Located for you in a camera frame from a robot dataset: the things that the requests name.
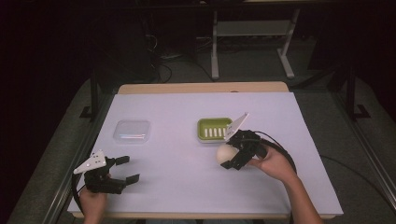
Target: gray carpet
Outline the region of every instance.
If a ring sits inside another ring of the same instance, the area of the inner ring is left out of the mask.
[[[276,48],[281,42],[270,43],[256,50],[240,50],[219,55],[219,82],[228,81],[284,81],[288,85],[300,83],[317,71],[307,70],[310,52],[315,40],[294,41],[290,45],[289,59],[296,78],[285,77]],[[172,70],[169,82],[210,82],[210,58],[207,51],[197,55],[197,63],[175,60],[166,63]],[[166,79],[170,70],[161,67]],[[355,133],[357,126],[368,139],[383,162],[389,176],[396,181],[395,152],[396,125],[375,99],[371,89],[357,81],[357,103],[366,106],[372,116],[351,122],[343,110],[344,92],[332,93],[325,86],[331,77],[325,77],[295,95],[305,122],[319,154],[333,158],[365,176],[374,186],[381,188],[375,172]],[[77,92],[64,119],[53,135],[49,146],[38,164],[34,175],[22,194],[8,223],[82,223],[65,210],[70,195],[60,187],[73,164],[70,161],[82,148],[89,147],[93,133],[100,130],[111,96],[101,95],[102,114],[97,122],[79,117],[84,106],[90,105],[90,82]],[[330,180],[336,190],[344,214],[326,220],[326,223],[396,223],[396,216],[374,188],[337,161],[322,158]],[[134,220],[106,219],[104,223],[134,223]],[[266,220],[265,223],[288,223],[287,220]]]

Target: human hand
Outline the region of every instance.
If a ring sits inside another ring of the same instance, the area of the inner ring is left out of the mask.
[[[267,150],[265,158],[251,159],[247,164],[256,166],[269,176],[283,183],[297,177],[289,161],[276,149],[264,146]]]
[[[100,223],[107,204],[107,194],[93,193],[84,187],[79,194],[79,200],[84,212],[84,224]]]

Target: plastic lid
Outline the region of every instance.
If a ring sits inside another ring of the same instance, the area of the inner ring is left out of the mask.
[[[119,144],[143,144],[149,139],[150,123],[144,119],[123,119],[117,124],[113,138]]]

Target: white tabletop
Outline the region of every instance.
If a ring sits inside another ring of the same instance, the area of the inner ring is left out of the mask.
[[[198,140],[199,119],[237,119],[245,112],[249,116],[241,129],[268,133],[289,152],[318,212],[323,217],[343,214],[293,93],[218,92],[115,96],[92,152],[130,156],[129,163],[111,168],[112,178],[140,174],[140,180],[121,195],[109,195],[107,215],[287,217],[290,203],[279,181],[254,167],[222,168],[216,162],[219,143]],[[148,141],[118,144],[113,133],[123,119],[148,120]],[[78,216],[74,201],[68,211]]]

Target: green tray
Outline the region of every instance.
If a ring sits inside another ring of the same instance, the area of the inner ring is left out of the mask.
[[[200,119],[198,120],[198,138],[206,143],[225,142],[227,125],[232,122],[229,118]]]

